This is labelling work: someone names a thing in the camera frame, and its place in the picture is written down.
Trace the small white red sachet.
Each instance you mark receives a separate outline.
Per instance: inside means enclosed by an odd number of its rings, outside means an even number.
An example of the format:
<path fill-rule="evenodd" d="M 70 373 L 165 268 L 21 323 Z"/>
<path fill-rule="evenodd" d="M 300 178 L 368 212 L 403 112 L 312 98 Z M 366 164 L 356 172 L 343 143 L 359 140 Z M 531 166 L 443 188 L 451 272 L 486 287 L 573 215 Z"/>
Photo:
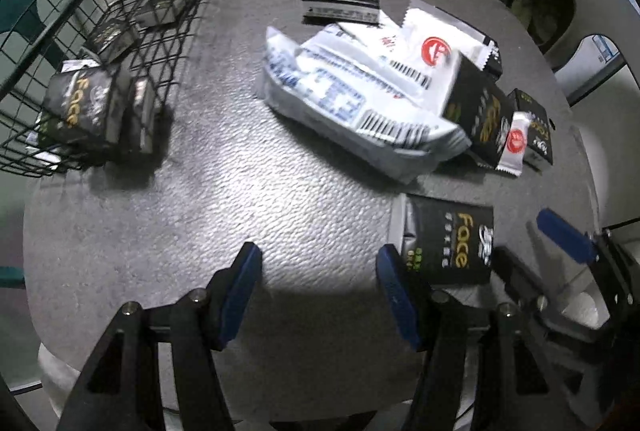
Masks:
<path fill-rule="evenodd" d="M 532 119 L 524 111 L 515 111 L 510 121 L 501 121 L 498 136 L 500 159 L 496 165 L 498 172 L 513 176 L 522 174 L 530 122 Z"/>

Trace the white sachet red logo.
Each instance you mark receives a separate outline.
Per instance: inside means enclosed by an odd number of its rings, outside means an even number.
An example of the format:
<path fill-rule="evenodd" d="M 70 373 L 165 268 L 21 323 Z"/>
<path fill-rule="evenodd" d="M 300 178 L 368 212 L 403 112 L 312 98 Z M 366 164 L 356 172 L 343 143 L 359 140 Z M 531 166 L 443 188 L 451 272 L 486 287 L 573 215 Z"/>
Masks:
<path fill-rule="evenodd" d="M 502 76 L 499 45 L 493 38 L 446 10 L 410 0 L 390 60 L 431 76 L 454 52 L 492 81 Z"/>

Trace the white blue text packet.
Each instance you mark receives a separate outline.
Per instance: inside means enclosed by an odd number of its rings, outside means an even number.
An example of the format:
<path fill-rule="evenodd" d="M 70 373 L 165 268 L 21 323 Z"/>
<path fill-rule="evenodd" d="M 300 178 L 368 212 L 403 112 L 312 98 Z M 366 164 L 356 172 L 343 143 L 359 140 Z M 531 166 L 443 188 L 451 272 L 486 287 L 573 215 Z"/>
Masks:
<path fill-rule="evenodd" d="M 460 58 L 451 56 L 421 72 L 337 24 L 303 43 L 270 27 L 259 96 L 386 176 L 410 183 L 471 146 L 463 128 L 444 116 L 459 67 Z"/>

